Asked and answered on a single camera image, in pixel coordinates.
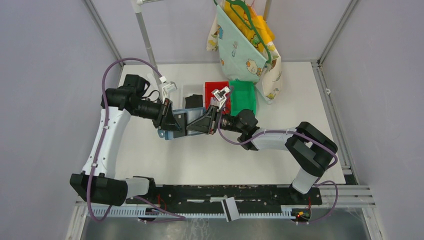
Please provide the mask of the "blue card holder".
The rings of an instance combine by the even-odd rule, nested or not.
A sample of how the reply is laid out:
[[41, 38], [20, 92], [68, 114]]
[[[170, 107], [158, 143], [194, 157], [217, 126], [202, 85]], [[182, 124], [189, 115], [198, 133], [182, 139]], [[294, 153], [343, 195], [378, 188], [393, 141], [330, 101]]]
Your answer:
[[181, 127], [181, 130], [180, 131], [158, 130], [157, 134], [161, 139], [165, 139], [167, 141], [177, 139], [177, 138], [182, 138], [182, 137], [200, 135], [201, 134], [200, 132], [187, 130], [187, 126], [189, 123], [200, 118], [205, 112], [206, 112], [206, 109], [204, 107], [173, 110], [172, 113], [177, 123]]

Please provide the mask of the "white magnetic stripe card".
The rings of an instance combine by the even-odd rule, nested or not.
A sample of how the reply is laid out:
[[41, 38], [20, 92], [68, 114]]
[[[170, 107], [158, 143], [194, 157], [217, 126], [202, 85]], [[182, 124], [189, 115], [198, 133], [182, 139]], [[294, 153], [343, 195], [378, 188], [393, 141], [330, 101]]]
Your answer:
[[227, 222], [232, 222], [241, 218], [234, 197], [221, 200], [221, 205]]

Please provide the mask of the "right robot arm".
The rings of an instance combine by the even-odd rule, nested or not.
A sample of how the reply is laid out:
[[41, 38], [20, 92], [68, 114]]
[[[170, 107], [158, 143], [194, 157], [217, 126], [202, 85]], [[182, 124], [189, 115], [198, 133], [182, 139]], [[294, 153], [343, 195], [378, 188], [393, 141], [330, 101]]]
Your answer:
[[258, 127], [258, 120], [250, 109], [231, 116], [211, 105], [186, 128], [207, 135], [223, 131], [240, 133], [236, 141], [226, 141], [247, 151], [288, 151], [300, 166], [288, 191], [289, 199], [295, 204], [306, 201], [310, 189], [316, 187], [324, 173], [338, 162], [337, 145], [306, 121], [289, 129], [265, 129]]

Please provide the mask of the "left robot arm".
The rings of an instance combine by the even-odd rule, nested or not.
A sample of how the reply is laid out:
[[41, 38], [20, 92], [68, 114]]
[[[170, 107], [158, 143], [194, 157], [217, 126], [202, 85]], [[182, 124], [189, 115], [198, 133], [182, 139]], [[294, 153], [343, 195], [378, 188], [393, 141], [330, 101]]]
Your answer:
[[87, 203], [121, 206], [138, 196], [145, 204], [153, 203], [157, 190], [149, 177], [116, 179], [119, 148], [131, 117], [151, 120], [158, 130], [179, 131], [169, 98], [151, 101], [145, 95], [150, 83], [135, 74], [125, 76], [123, 85], [108, 88], [102, 95], [99, 128], [92, 150], [81, 173], [73, 173], [70, 186]]

